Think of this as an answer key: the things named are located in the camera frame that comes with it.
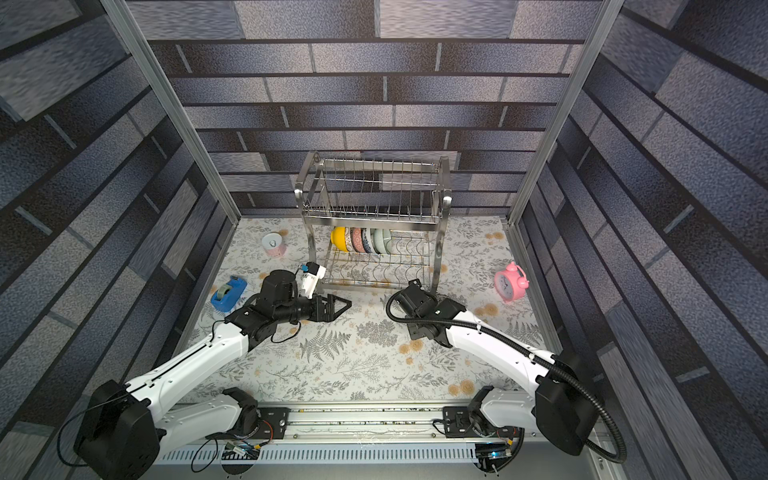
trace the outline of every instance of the yellow bowl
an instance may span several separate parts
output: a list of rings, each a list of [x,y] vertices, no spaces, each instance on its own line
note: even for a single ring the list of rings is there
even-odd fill
[[[344,230],[344,227],[334,228],[333,232],[331,232],[331,242],[333,242],[339,250],[348,252],[346,249],[346,240],[344,239],[344,235],[346,234]]]

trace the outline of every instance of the dish rack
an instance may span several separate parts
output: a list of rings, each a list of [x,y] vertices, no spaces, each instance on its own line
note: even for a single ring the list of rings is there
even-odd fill
[[[344,252],[330,241],[320,263],[327,269],[319,287],[333,290],[400,290],[419,279],[437,291],[445,228],[451,210],[448,157],[439,161],[322,158],[310,151],[294,193],[317,262],[315,226],[382,228],[392,234],[391,251]]]

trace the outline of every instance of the pink alarm clock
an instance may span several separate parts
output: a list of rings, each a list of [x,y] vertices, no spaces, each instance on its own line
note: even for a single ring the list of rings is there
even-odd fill
[[[497,272],[493,279],[496,285],[496,291],[504,300],[504,303],[512,303],[525,296],[525,289],[528,288],[528,278],[525,272],[515,262],[507,265],[507,268]]]

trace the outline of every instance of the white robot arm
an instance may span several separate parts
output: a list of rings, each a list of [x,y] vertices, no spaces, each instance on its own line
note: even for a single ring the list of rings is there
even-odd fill
[[[392,313],[394,302],[406,317]],[[492,435],[507,426],[535,426],[553,445],[571,455],[579,455],[586,445],[608,461],[622,463],[626,459],[621,433],[594,394],[592,375],[575,353],[555,355],[526,345],[483,322],[460,303],[449,298],[438,300],[424,291],[418,280],[411,280],[404,290],[389,298],[386,313],[398,323],[408,323],[412,339],[426,337],[470,352],[528,393],[528,399],[521,401],[503,390],[482,388],[469,404],[466,430]],[[588,439],[598,417],[611,433],[616,453]]]
[[[223,323],[214,324],[211,334],[196,345],[123,386],[109,381],[96,389],[75,439],[78,456],[105,480],[133,480],[156,457],[191,439],[215,435],[246,439],[257,435],[262,424],[257,401],[237,388],[226,389],[209,402],[170,409],[211,373],[270,338],[278,323],[298,323],[302,319],[331,322],[351,306],[350,301],[334,295],[313,298],[325,269],[308,263],[302,270],[304,277],[299,282],[292,272],[273,271],[260,293],[250,297]],[[345,306],[336,310],[336,301]],[[392,314],[395,301],[407,317]],[[390,297],[386,312],[396,322],[411,324],[412,338],[425,336],[443,346],[470,352],[527,392],[528,398],[520,400],[516,393],[491,386],[482,388],[465,409],[468,418],[463,418],[464,428],[456,429],[465,433],[460,436],[489,436],[504,427],[515,427],[519,449],[524,429],[535,427],[552,444],[572,455],[578,455],[586,445],[613,462],[626,458],[621,434],[591,393],[591,376],[577,356],[556,356],[511,338],[463,305],[448,298],[438,301],[422,290],[418,280]],[[616,454],[587,439],[598,416],[614,437]],[[461,427],[461,422],[456,423],[454,426]],[[516,453],[517,449],[504,460],[492,458],[498,454],[492,452],[486,467],[495,468],[496,460],[505,461],[499,464],[503,467]]]
[[[225,320],[215,322],[211,333],[196,345],[163,365],[125,385],[110,380],[99,386],[82,412],[74,442],[78,456],[104,480],[133,480],[156,457],[191,439],[212,435],[244,439],[256,434],[262,425],[258,403],[237,388],[226,389],[209,402],[170,409],[210,374],[269,339],[277,324],[297,324],[304,319],[332,322],[351,307],[352,302],[338,296],[313,297],[317,281],[325,273],[323,267],[309,262],[300,269],[303,274],[298,282],[293,272],[274,270],[264,279],[260,293]],[[337,310],[337,301],[344,307]],[[61,456],[61,430],[58,447],[59,458],[68,463]]]

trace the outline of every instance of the bowl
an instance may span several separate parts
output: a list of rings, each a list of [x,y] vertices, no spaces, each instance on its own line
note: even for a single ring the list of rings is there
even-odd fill
[[[373,246],[376,248],[377,253],[386,253],[386,248],[384,247],[384,237],[382,235],[382,229],[380,228],[374,228],[373,229]]]
[[[392,233],[386,228],[382,228],[382,241],[386,253],[392,253]]]
[[[352,228],[352,245],[357,253],[366,252],[366,249],[362,246],[362,232],[359,228]]]
[[[365,249],[366,253],[376,253],[376,251],[373,249],[373,237],[371,237],[371,230],[373,228],[363,228],[362,229],[362,248]]]
[[[352,229],[349,227],[344,229],[344,244],[346,245],[345,252],[355,252],[355,246],[352,245]]]
[[[344,241],[344,227],[336,227],[331,232],[331,242],[336,245],[336,248],[346,252],[346,242]]]

